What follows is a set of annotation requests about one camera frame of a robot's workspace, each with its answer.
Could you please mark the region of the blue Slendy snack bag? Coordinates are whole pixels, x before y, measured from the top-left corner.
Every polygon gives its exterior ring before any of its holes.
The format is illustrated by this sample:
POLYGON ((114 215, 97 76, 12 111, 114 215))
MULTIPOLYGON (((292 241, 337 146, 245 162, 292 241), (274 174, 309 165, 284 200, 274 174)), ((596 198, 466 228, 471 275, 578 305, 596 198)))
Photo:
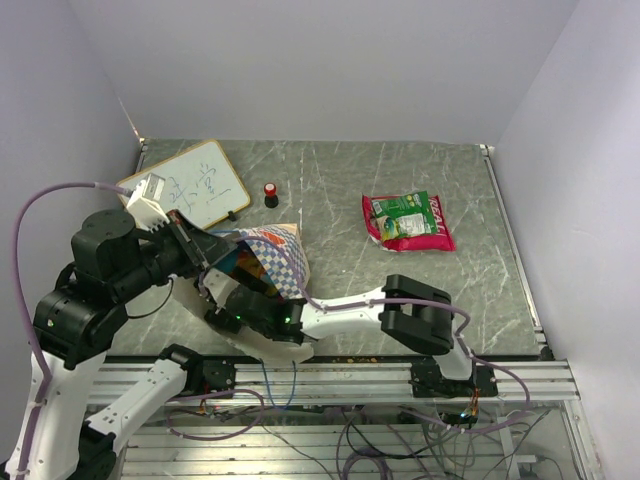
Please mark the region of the blue Slendy snack bag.
POLYGON ((221 260, 216 265, 216 269, 250 290, 264 294, 267 297, 277 297, 279 295, 279 291, 267 270, 250 250, 235 250, 221 260))

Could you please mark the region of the checkered paper bag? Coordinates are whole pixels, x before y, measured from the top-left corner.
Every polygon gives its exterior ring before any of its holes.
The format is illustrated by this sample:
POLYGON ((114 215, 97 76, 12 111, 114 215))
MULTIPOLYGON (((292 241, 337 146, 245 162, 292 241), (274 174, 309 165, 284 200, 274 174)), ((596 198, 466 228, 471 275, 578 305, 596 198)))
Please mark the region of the checkered paper bag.
POLYGON ((310 267, 296 224, 218 230, 237 248, 197 281, 209 302, 201 317, 226 343, 298 375, 314 354, 294 322, 294 306, 307 293, 310 267))

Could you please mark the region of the green snack bag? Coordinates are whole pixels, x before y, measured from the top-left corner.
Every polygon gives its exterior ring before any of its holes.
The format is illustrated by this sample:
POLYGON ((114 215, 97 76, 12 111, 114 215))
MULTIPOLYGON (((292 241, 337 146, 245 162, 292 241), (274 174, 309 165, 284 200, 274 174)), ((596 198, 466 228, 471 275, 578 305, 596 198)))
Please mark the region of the green snack bag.
POLYGON ((437 232, 426 191, 371 201, 375 224, 382 241, 413 238, 437 232))

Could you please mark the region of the red snack bag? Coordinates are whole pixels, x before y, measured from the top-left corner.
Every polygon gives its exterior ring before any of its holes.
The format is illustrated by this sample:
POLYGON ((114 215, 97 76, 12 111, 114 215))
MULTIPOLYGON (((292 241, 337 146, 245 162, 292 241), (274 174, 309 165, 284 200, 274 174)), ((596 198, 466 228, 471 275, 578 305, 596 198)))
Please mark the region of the red snack bag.
POLYGON ((369 236, 382 248, 393 252, 413 252, 413 251, 428 251, 438 250, 444 252, 454 252, 456 245, 452 234, 447 226, 444 212, 441 206, 440 199, 437 195, 429 196, 429 203, 436 222, 437 232, 431 235, 418 236, 413 238, 395 239, 390 241, 382 241, 380 232, 375 224, 373 216, 373 208, 371 201, 376 198, 394 197, 392 196, 377 196, 370 197, 363 195, 361 197, 361 208, 364 217, 364 223, 369 236))

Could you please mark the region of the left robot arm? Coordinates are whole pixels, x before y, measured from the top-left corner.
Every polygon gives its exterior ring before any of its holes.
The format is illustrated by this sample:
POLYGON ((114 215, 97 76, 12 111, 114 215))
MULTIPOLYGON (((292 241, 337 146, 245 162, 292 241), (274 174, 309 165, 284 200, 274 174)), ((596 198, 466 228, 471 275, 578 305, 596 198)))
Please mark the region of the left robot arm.
POLYGON ((203 358, 172 344, 149 375, 102 413, 85 419, 94 378, 128 302, 176 277, 196 279, 234 251, 173 210, 150 231, 123 210, 90 215, 71 240, 74 260, 27 319, 32 380, 4 479, 106 479, 130 436, 166 401, 203 387, 203 358))

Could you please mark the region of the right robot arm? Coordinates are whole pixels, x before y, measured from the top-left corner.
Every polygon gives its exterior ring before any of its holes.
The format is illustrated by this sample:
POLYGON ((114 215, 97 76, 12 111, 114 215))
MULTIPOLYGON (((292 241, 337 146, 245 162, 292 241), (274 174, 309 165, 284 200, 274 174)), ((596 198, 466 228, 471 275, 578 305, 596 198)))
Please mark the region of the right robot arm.
POLYGON ((228 282, 211 298, 204 320, 246 355, 279 365, 311 359, 312 343, 327 337, 381 332, 433 358, 442 387, 459 396, 475 385, 476 373, 457 315, 468 317, 445 291, 389 275, 381 287, 334 299, 277 299, 228 282))

